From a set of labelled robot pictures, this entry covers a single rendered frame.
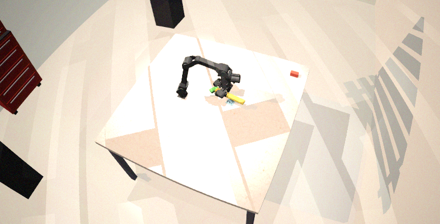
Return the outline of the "small red block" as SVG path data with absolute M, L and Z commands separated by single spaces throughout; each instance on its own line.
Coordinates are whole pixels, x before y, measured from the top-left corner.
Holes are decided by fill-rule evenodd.
M 299 72 L 291 70 L 290 76 L 297 78 L 298 74 L 299 74 Z

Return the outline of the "yellow bar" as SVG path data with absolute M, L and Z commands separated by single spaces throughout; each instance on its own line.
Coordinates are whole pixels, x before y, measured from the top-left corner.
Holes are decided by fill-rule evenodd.
M 216 92 L 218 89 L 219 89 L 219 88 L 216 88 L 215 92 Z M 219 90 L 220 90 L 220 89 L 219 89 Z M 226 97 L 229 98 L 229 99 L 231 99 L 231 100 L 233 100 L 233 101 L 235 101 L 235 102 L 238 102 L 238 103 L 240 103 L 240 104 L 242 104 L 242 105 L 245 103 L 245 100 L 244 100 L 244 99 L 241 99 L 241 98 L 239 98 L 239 97 L 237 97 L 237 96 L 235 96 L 235 95 L 233 95 L 233 94 L 231 94 L 231 93 L 227 93 Z

